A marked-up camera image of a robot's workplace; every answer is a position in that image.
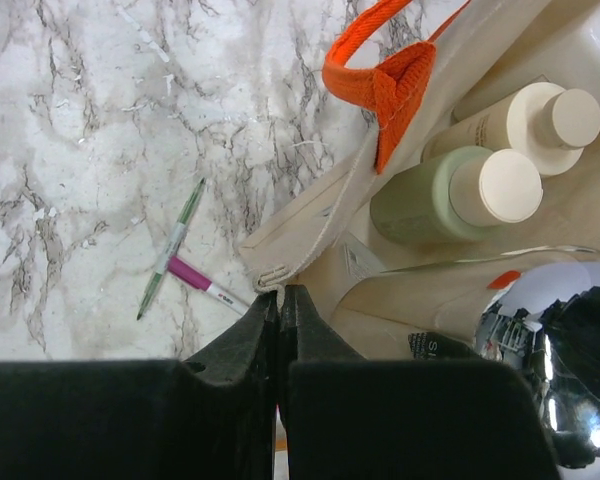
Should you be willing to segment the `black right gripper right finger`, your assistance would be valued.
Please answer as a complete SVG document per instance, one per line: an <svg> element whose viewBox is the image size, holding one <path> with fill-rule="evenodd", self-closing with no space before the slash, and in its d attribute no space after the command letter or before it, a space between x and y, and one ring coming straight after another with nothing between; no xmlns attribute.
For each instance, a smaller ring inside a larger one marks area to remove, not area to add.
<svg viewBox="0 0 600 480"><path fill-rule="evenodd" d="M306 288L280 312L282 421L294 479L555 479L530 393L484 360L362 358Z"/></svg>

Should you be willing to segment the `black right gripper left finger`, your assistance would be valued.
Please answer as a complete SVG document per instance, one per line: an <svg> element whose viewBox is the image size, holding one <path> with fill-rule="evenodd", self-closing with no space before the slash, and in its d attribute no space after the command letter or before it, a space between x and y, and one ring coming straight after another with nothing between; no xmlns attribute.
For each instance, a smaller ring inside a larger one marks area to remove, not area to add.
<svg viewBox="0 0 600 480"><path fill-rule="evenodd" d="M185 360L0 362L0 479L269 479L276 298Z"/></svg>

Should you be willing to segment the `silver chrome bottle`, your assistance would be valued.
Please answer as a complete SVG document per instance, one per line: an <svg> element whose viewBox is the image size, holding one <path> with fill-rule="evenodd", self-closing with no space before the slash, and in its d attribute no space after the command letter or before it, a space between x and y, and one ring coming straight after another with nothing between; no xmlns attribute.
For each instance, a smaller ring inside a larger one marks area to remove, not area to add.
<svg viewBox="0 0 600 480"><path fill-rule="evenodd" d="M371 359L500 362L528 386L566 479L600 479L600 251L538 247L375 274L331 326Z"/></svg>

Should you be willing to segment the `green bottle white cap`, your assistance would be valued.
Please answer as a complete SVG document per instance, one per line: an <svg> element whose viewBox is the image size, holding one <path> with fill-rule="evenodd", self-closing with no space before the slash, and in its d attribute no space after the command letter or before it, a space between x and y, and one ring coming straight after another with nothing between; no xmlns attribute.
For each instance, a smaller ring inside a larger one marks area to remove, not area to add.
<svg viewBox="0 0 600 480"><path fill-rule="evenodd" d="M395 175L370 201L374 227L399 244L476 242L530 218L543 199L523 154L466 146Z"/></svg>

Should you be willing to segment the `cream floral canvas bag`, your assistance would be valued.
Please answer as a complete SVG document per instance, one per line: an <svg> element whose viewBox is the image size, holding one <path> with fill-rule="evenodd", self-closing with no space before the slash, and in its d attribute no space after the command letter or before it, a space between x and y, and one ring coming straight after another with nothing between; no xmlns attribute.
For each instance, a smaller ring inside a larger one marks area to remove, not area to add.
<svg viewBox="0 0 600 480"><path fill-rule="evenodd" d="M322 69L372 125L240 251L258 294L287 312L302 289L366 357L411 359L433 335L499 359L539 335L550 304L600 285L599 116L552 80L450 117L512 48L591 3L467 1L427 40L351 67L402 8L360 14Z"/></svg>

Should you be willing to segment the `beige bottle beige cap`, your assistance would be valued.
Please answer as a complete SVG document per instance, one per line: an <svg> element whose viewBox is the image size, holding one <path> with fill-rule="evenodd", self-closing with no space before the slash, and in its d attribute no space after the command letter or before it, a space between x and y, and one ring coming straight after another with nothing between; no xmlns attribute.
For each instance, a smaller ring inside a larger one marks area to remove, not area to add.
<svg viewBox="0 0 600 480"><path fill-rule="evenodd" d="M463 146L513 149L540 175L561 175L579 161L600 133L600 106L587 91L532 83L455 123L429 140L424 161Z"/></svg>

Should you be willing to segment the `white square bottle dark cap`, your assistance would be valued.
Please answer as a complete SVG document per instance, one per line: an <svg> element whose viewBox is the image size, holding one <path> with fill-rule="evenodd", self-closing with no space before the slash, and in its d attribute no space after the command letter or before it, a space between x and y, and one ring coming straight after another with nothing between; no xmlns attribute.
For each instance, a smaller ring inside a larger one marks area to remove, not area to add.
<svg viewBox="0 0 600 480"><path fill-rule="evenodd" d="M501 72L600 86L600 1L552 1L499 61Z"/></svg>

